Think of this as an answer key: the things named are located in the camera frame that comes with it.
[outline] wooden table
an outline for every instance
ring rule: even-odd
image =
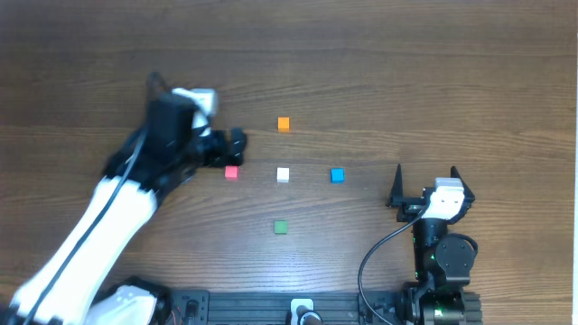
[[[362,256],[401,226],[385,207],[396,165],[417,195],[455,164],[477,195],[452,229],[480,244],[469,290],[485,321],[567,324],[575,16],[565,0],[4,0],[0,301],[77,223],[158,70],[219,90],[214,125],[246,128],[247,163],[236,183],[202,170],[173,193],[108,284],[355,292]],[[413,268],[407,232],[366,286],[395,290]]]

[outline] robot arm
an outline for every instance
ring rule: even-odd
[[[154,312],[158,294],[130,285],[118,288],[116,302],[95,305],[88,317],[87,312],[130,238],[166,196],[199,167],[242,164],[247,136],[233,129],[228,141],[225,132],[211,131],[217,107],[213,89],[170,89],[158,74],[148,86],[143,127],[110,157],[79,224],[48,264],[16,292],[2,324],[81,324],[85,318],[89,324],[112,324],[111,314],[121,322],[119,315],[124,315],[131,324],[159,318]],[[131,316],[124,302],[141,305],[142,321]],[[162,313],[159,322],[166,316]]]

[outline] cable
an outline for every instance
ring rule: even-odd
[[[373,253],[375,251],[378,250],[378,248],[380,248],[382,245],[384,245],[389,239],[401,234],[402,232],[404,232],[404,230],[413,226],[413,224],[415,222],[417,222],[417,220],[419,220],[420,218],[422,218],[421,214],[418,217],[416,217],[415,219],[411,220],[407,225],[404,225],[400,229],[392,232],[391,234],[385,236],[383,239],[379,240],[375,245],[373,245],[373,247],[371,247],[371,249],[369,249],[368,253],[365,255],[365,257],[363,257],[363,261],[361,261],[361,265],[359,266],[359,271],[358,271],[359,295],[361,296],[361,299],[363,299],[363,302],[368,306],[369,310],[371,312],[373,312],[374,315],[378,316],[378,318],[380,320],[384,321],[387,325],[395,325],[395,324],[393,324],[389,320],[386,320],[383,316],[379,315],[378,312],[376,310],[374,310],[369,305],[368,298],[366,298],[365,293],[363,292],[363,284],[361,283],[361,277],[363,276],[363,269],[365,268],[365,264],[368,262],[369,258],[373,255]]]
[[[138,142],[136,143],[135,150],[133,151],[132,156],[129,158],[128,165],[126,166],[125,169],[125,173],[123,173],[123,176],[121,177],[120,181],[118,181],[118,185],[110,195],[107,204],[105,204],[104,208],[102,208],[102,210],[98,213],[94,221],[92,221],[90,227],[84,232],[84,234],[82,234],[82,237],[80,237],[79,241],[76,242],[76,244],[74,245],[68,256],[66,256],[64,262],[62,262],[61,267],[59,267],[59,269],[52,277],[51,281],[46,285],[46,288],[42,290],[40,296],[38,297],[38,300],[30,309],[28,316],[26,316],[23,325],[30,325],[32,323],[32,321],[34,320],[34,316],[36,315],[36,312],[40,308],[40,305],[42,304],[46,296],[48,296],[48,293],[50,292],[54,284],[56,284],[58,279],[61,277],[62,273],[64,272],[64,269],[66,269],[66,266],[68,266],[70,260],[72,260],[72,257],[74,257],[74,255],[79,251],[79,249],[82,247],[82,244],[84,244],[84,242],[92,233],[92,230],[94,230],[94,228],[97,227],[100,220],[102,220],[102,218],[105,217],[105,214],[107,214],[108,209],[112,205],[113,201],[117,198],[117,195],[120,192],[122,186],[125,184],[126,179],[128,178],[128,174],[130,174],[130,172],[133,170],[133,167],[135,166],[136,158],[141,153],[141,150],[143,149],[143,144],[145,144],[146,133],[147,129],[146,127],[144,127],[138,138]]]

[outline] small block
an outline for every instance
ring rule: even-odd
[[[277,182],[289,182],[289,168],[277,168]]]
[[[333,184],[343,183],[345,181],[345,172],[342,168],[333,168],[331,170],[331,182]]]
[[[274,229],[276,235],[285,235],[287,233],[287,221],[276,221]]]
[[[238,180],[238,167],[237,166],[226,166],[225,167],[225,178],[228,181]]]
[[[289,126],[289,117],[279,117],[277,128],[279,132],[289,132],[291,127]]]

